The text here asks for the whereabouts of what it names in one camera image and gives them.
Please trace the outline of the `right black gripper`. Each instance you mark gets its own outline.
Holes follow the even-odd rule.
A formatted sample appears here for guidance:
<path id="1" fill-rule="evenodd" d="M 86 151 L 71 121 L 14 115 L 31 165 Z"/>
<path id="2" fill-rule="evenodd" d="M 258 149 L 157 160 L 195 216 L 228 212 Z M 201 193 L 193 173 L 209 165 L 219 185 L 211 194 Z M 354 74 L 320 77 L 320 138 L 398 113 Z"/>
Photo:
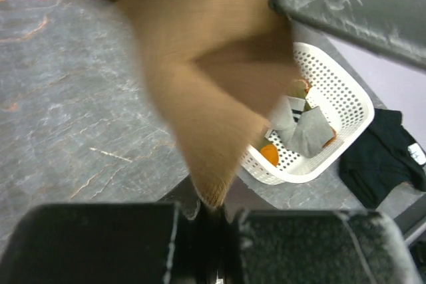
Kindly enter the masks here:
<path id="1" fill-rule="evenodd" d="M 425 69 L 425 0 L 270 0 L 305 25 Z"/>

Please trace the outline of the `olive striped sock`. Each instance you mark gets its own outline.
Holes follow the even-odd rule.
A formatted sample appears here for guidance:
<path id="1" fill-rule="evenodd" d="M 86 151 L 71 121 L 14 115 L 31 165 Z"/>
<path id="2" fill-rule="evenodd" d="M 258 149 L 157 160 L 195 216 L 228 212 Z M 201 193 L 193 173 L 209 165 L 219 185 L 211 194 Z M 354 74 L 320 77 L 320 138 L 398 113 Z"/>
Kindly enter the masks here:
<path id="1" fill-rule="evenodd" d="M 299 78 L 293 81 L 292 96 L 294 98 L 305 100 L 304 111 L 309 111 L 312 109 L 309 105 L 309 102 L 306 100 L 311 87 L 312 85 L 305 78 Z"/>
<path id="2" fill-rule="evenodd" d="M 278 149 L 273 144 L 265 144 L 260 148 L 260 154 L 273 166 L 277 166 L 280 161 Z"/>

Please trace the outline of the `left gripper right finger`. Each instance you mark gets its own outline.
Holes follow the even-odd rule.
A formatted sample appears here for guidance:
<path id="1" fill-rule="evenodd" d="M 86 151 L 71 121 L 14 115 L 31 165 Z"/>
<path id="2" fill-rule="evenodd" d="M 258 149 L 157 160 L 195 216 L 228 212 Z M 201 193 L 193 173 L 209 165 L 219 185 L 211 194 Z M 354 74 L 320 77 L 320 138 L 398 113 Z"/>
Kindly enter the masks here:
<path id="1" fill-rule="evenodd" d="M 244 210 L 227 227 L 225 283 L 420 283 L 397 224 L 376 211 Z"/>

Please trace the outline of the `grey sock black stripes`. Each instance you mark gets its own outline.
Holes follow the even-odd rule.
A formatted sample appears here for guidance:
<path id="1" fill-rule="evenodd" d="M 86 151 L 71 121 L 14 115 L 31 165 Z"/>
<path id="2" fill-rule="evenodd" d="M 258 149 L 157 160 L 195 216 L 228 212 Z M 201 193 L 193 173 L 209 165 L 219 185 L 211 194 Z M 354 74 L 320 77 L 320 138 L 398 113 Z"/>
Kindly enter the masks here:
<path id="1" fill-rule="evenodd" d="M 270 117 L 270 128 L 284 142 L 289 140 L 296 129 L 296 125 L 303 112 L 310 109 L 310 105 L 304 98 L 291 96 L 281 97 Z"/>

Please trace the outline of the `brown striped sock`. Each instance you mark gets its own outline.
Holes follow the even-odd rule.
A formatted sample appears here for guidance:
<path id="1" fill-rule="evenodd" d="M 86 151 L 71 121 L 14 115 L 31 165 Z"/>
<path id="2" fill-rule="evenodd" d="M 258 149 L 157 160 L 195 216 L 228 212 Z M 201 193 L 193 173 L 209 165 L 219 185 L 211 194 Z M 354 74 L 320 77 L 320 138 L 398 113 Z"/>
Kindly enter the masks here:
<path id="1" fill-rule="evenodd" d="M 268 0 L 109 0 L 129 20 L 149 95 L 192 183 L 219 208 L 247 147 L 300 75 L 292 26 Z"/>

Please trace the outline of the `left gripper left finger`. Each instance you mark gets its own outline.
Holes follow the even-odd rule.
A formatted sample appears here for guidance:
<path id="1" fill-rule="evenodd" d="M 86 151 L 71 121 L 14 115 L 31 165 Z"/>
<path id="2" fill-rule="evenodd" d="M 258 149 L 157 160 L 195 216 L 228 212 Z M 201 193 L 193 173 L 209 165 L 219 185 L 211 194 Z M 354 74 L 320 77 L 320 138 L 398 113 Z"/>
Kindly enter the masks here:
<path id="1" fill-rule="evenodd" d="M 197 283 L 176 204 L 49 204 L 17 224 L 2 283 Z"/>

